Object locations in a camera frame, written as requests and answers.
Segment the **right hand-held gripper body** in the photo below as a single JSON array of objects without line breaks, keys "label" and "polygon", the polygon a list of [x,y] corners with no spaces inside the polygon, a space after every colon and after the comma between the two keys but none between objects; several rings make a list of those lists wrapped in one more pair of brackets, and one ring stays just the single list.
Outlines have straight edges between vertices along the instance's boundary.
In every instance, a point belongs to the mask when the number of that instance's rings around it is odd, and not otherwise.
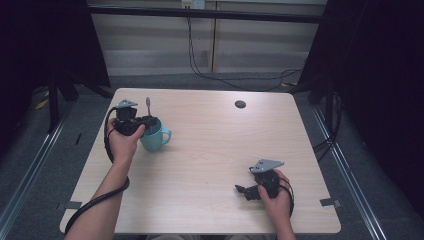
[{"label": "right hand-held gripper body", "polygon": [[279,189],[279,176],[274,169],[283,165],[283,161],[260,159],[249,168],[256,183],[266,189],[270,198],[275,198]]}]

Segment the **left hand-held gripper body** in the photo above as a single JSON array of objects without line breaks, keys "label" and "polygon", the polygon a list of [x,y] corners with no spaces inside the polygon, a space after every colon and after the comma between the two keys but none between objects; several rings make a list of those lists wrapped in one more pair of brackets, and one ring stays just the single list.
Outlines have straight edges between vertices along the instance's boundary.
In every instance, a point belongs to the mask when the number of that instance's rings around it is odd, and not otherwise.
[{"label": "left hand-held gripper body", "polygon": [[114,127],[120,134],[131,136],[141,125],[148,124],[148,116],[136,116],[136,106],[137,103],[126,99],[121,100],[116,105],[116,120],[114,122]]}]

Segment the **pink and grey toothbrush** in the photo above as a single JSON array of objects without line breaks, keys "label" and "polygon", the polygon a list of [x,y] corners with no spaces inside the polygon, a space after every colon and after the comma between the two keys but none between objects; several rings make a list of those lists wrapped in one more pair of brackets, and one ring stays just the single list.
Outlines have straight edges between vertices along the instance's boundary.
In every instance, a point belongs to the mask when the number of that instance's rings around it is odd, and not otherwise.
[{"label": "pink and grey toothbrush", "polygon": [[[151,101],[150,101],[149,97],[146,97],[145,104],[147,106],[148,116],[152,116],[151,115]],[[153,127],[149,126],[150,133],[152,133],[152,129],[153,129]]]}]

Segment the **teal mug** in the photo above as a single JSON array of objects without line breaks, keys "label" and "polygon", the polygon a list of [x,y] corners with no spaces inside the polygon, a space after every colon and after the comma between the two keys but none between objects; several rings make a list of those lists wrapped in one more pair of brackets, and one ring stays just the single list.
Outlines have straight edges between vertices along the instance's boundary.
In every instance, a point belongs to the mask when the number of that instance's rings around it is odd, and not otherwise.
[{"label": "teal mug", "polygon": [[140,138],[143,148],[148,152],[157,152],[171,140],[172,132],[165,128],[160,120],[154,126],[147,127]]}]

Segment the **person's left hand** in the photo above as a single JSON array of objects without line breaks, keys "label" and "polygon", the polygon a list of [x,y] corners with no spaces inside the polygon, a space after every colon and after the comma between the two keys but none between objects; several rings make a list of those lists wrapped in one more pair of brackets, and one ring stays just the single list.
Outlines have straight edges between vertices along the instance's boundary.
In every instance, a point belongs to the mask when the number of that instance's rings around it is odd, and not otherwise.
[{"label": "person's left hand", "polygon": [[143,136],[145,126],[141,125],[130,136],[125,136],[115,130],[115,118],[107,125],[107,137],[114,165],[130,165],[137,150],[137,141]]}]

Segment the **person's right hand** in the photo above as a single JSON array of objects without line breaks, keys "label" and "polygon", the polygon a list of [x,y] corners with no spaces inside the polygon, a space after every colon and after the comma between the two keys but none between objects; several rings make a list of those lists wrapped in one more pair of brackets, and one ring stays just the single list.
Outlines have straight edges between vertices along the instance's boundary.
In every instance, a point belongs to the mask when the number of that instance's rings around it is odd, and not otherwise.
[{"label": "person's right hand", "polygon": [[259,185],[258,191],[260,197],[271,220],[277,216],[287,216],[291,218],[291,203],[293,196],[290,192],[291,185],[289,179],[280,170],[274,169],[274,171],[279,176],[278,195],[275,198],[270,198],[266,189],[262,185]]}]

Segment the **black metal stand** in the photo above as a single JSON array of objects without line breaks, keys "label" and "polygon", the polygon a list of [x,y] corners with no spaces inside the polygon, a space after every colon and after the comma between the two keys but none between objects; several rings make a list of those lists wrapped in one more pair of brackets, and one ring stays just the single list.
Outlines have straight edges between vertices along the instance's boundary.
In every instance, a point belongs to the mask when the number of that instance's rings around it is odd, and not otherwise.
[{"label": "black metal stand", "polygon": [[75,75],[68,70],[54,70],[51,73],[48,82],[50,110],[49,133],[52,133],[60,122],[59,93],[62,94],[66,101],[76,101],[79,97],[75,88],[76,83]]}]

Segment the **black curtain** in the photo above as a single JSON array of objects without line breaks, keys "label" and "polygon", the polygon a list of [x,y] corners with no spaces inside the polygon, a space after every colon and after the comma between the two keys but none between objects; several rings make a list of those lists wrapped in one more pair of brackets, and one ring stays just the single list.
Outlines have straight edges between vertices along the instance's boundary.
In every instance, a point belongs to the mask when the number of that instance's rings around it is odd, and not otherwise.
[{"label": "black curtain", "polygon": [[327,0],[299,79],[340,94],[366,146],[424,218],[424,0]]},{"label": "black curtain", "polygon": [[21,114],[53,75],[107,97],[103,52],[87,0],[0,0],[0,110]]}]

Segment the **black horizontal bar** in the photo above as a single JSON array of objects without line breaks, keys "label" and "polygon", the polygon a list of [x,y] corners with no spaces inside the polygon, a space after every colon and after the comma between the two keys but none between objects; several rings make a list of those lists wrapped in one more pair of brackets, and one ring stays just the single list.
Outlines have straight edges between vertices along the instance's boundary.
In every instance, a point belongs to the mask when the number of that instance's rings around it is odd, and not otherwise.
[{"label": "black horizontal bar", "polygon": [[221,10],[198,10],[198,9],[176,9],[176,8],[145,8],[126,7],[113,5],[89,4],[89,12],[92,14],[113,14],[131,16],[154,16],[154,17],[181,17],[202,19],[225,19],[225,20],[249,20],[269,22],[290,22],[320,24],[326,21],[322,16],[312,15],[288,15],[274,13],[252,13]]}]

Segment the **metal floor rail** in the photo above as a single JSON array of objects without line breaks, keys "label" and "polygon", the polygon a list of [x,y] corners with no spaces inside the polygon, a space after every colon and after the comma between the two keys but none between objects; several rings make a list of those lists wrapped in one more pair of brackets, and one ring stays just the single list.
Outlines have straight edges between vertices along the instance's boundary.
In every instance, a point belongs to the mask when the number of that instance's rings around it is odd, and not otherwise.
[{"label": "metal floor rail", "polygon": [[62,132],[64,123],[68,119],[72,108],[72,102],[65,104],[63,114],[59,117],[57,125],[46,134],[42,145],[38,149],[37,154],[34,156],[31,162],[31,165],[27,169],[23,178],[20,180],[10,200],[0,213],[0,240],[6,239],[17,215],[19,214],[22,208],[22,205],[25,202],[25,199],[29,194],[30,189],[32,188],[42,167],[44,166],[47,158],[49,157],[50,152],[55,146],[57,139],[59,138]]},{"label": "metal floor rail", "polygon": [[368,229],[373,240],[388,240],[380,221],[375,215],[369,201],[364,195],[357,179],[350,167],[342,149],[335,140],[330,139],[330,130],[325,125],[325,117],[319,108],[313,109],[314,116],[318,122],[320,130],[329,143],[329,150],[335,160],[341,175],[349,189],[349,192],[355,202],[355,205]]}]

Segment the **white wall socket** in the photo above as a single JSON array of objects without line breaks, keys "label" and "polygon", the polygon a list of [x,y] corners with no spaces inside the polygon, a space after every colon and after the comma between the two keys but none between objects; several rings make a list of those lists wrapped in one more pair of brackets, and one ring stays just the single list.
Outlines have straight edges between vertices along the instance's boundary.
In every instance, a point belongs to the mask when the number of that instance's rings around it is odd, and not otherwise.
[{"label": "white wall socket", "polygon": [[206,6],[205,0],[181,0],[183,9],[204,10]]}]

